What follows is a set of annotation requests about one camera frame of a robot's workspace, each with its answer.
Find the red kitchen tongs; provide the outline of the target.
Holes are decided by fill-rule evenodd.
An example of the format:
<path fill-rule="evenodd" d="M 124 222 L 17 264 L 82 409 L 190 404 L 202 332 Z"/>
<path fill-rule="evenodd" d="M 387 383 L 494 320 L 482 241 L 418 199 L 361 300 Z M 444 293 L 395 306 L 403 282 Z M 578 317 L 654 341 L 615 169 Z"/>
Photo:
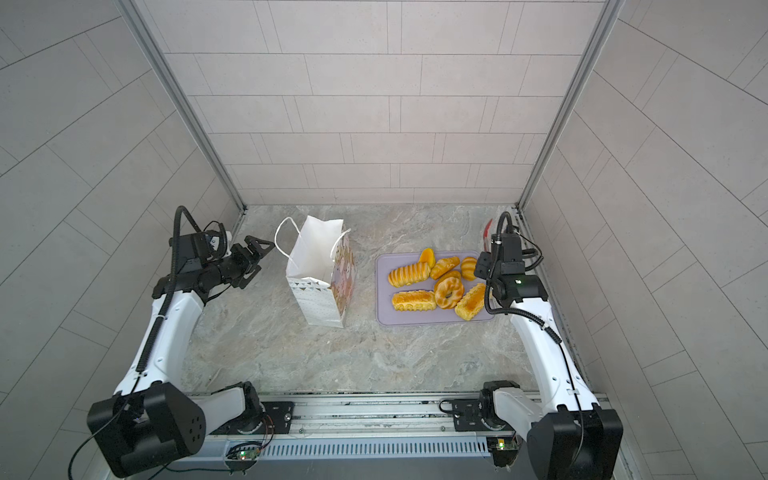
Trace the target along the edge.
<path fill-rule="evenodd" d="M 494 220 L 490 219 L 483 229 L 482 240 L 483 240 L 484 252 L 491 252 L 491 245 L 492 245 L 491 227 L 493 226 L 493 224 L 494 224 Z"/>

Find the ring-shaped braided bread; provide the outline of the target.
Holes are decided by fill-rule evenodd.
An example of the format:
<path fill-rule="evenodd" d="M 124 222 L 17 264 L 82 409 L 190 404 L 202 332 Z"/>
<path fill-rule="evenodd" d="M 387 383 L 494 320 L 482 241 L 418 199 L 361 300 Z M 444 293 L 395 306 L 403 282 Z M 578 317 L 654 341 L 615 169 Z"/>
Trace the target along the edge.
<path fill-rule="evenodd" d="M 434 296 L 440 309 L 453 309 L 464 296 L 461 277 L 448 276 L 438 280 L 434 286 Z"/>

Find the white cartoon paper bag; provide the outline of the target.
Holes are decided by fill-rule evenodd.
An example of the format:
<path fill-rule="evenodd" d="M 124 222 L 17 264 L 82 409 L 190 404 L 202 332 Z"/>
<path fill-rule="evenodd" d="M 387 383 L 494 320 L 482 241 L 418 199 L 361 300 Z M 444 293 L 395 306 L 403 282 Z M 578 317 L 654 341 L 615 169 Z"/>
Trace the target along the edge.
<path fill-rule="evenodd" d="M 287 258 L 288 285 L 311 326 L 342 328 L 355 286 L 355 261 L 349 241 L 350 229 L 342 219 L 320 220 L 311 215 L 299 226 L 283 219 L 275 231 L 291 225 L 297 238 Z"/>

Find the lilac plastic tray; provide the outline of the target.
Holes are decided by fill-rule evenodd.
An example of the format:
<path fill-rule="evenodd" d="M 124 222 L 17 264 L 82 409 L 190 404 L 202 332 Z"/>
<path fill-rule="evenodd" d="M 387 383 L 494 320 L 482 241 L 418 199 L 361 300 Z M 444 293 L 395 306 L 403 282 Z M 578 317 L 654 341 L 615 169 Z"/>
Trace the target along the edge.
<path fill-rule="evenodd" d="M 388 253 L 380 255 L 375 265 L 376 280 L 376 316 L 379 323 L 386 326 L 406 326 L 406 325 L 427 325 L 442 323 L 464 323 L 465 320 L 456 315 L 453 309 L 443 310 L 438 306 L 432 311 L 396 311 L 392 305 L 392 297 L 397 292 L 428 290 L 434 293 L 434 286 L 438 280 L 433 280 L 430 276 L 423 282 L 416 283 L 400 288 L 392 287 L 387 279 L 388 274 L 402 266 L 417 263 L 420 252 L 415 253 Z M 478 257 L 477 251 L 437 251 L 436 260 L 442 258 L 458 256 L 461 261 L 468 257 Z M 453 269 L 459 273 L 464 285 L 464 294 L 473 286 L 484 283 L 480 279 L 474 281 L 464 280 L 461 276 L 460 264 Z"/>

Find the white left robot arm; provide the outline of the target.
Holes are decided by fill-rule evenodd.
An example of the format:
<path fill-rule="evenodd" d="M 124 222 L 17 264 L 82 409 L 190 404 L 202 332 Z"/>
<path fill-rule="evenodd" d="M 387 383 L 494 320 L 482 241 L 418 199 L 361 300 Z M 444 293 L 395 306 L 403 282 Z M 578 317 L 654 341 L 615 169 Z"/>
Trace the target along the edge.
<path fill-rule="evenodd" d="M 192 456 L 218 429 L 251 433 L 267 424 L 250 382 L 200 395 L 189 395 L 177 384 L 213 289 L 245 288 L 274 243 L 253 236 L 234 243 L 224 230 L 179 235 L 168 243 L 171 271 L 153 289 L 151 319 L 137 354 L 113 395 L 94 403 L 87 416 L 87 426 L 118 478 Z"/>

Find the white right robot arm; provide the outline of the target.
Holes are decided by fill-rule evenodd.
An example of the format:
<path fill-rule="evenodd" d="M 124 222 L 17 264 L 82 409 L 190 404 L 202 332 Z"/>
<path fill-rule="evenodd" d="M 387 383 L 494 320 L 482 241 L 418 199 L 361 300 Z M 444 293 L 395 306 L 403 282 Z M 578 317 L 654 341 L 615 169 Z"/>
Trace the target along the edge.
<path fill-rule="evenodd" d="M 623 425 L 617 412 L 600 406 L 580 376 L 554 321 L 549 295 L 533 274 L 537 245 L 523 246 L 514 228 L 490 237 L 475 274 L 483 280 L 484 310 L 506 316 L 520 335 L 539 386 L 532 400 L 512 381 L 483 385 L 477 406 L 455 407 L 456 419 L 473 414 L 489 429 L 512 431 L 493 437 L 490 456 L 497 468 L 522 479 L 610 479 Z"/>

